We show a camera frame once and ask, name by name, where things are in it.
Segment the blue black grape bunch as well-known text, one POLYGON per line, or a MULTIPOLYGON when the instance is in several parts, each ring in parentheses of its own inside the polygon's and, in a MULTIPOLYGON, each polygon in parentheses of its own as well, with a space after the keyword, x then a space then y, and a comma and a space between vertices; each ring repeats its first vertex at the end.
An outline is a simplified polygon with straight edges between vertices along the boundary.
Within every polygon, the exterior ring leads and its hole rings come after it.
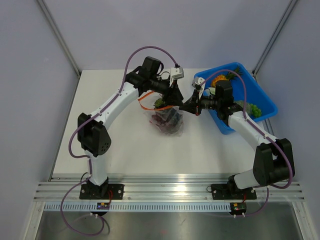
POLYGON ((163 109, 163 110, 158 110, 158 109, 162 109, 162 108, 168 107, 168 105, 165 104, 165 102, 163 101, 162 98, 158 98, 154 102, 153 106, 154 106, 154 110, 156 110, 154 114, 156 114, 158 116, 161 116, 162 118, 172 117, 174 115, 181 114, 173 107, 166 108, 166 109, 163 109))

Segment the clear zip bag orange zipper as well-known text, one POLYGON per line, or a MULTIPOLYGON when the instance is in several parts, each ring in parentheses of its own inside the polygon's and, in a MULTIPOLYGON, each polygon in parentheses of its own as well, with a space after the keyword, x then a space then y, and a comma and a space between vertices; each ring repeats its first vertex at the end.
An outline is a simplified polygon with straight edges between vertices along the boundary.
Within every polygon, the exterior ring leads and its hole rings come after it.
POLYGON ((149 123, 162 135, 180 136, 183 133, 183 112, 177 106, 166 104, 160 93, 151 91, 137 100, 149 123))

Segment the dark purple grape bunch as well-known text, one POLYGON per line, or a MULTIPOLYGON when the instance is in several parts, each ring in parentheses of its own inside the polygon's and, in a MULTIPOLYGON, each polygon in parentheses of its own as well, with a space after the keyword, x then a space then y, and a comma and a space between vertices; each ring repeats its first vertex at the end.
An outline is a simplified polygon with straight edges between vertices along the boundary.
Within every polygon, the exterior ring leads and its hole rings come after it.
POLYGON ((162 118, 159 115, 153 114, 149 120, 160 133, 165 135, 180 135, 183 132, 183 115, 176 114, 167 118, 162 118))

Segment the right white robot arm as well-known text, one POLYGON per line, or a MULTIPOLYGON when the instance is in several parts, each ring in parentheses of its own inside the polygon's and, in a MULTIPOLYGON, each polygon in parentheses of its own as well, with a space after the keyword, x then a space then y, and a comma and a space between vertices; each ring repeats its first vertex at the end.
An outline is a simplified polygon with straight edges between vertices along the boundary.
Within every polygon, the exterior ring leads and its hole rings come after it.
POLYGON ((283 188, 291 185, 295 175, 293 150, 291 142, 268 134, 257 123, 253 122, 246 112, 245 106, 234 101, 233 87, 228 81, 218 81, 215 94, 206 96, 205 80, 195 78, 192 96, 180 106, 180 110, 196 116, 202 110, 214 110, 218 118, 227 126, 238 132, 255 151, 253 167, 242 173, 232 175, 224 188, 233 199, 239 198, 245 191, 257 187, 275 187, 280 189, 278 182, 287 180, 283 188))

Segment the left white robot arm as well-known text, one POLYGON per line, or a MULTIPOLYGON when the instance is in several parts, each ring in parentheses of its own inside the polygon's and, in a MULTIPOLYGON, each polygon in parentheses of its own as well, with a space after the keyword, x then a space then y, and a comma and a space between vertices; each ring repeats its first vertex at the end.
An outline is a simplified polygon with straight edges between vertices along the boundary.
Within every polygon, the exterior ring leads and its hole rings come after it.
POLYGON ((158 72, 163 63, 147 56, 141 66, 125 74, 120 89, 91 114, 81 113, 77 119, 79 131, 77 139, 85 154, 89 156, 89 175, 81 185, 80 199, 110 199, 112 187, 106 172, 106 153, 112 140, 108 133, 118 115, 143 93, 153 91, 164 97, 166 104, 180 106, 183 96, 178 87, 178 80, 184 77, 184 70, 178 64, 169 71, 169 77, 163 79, 158 72))

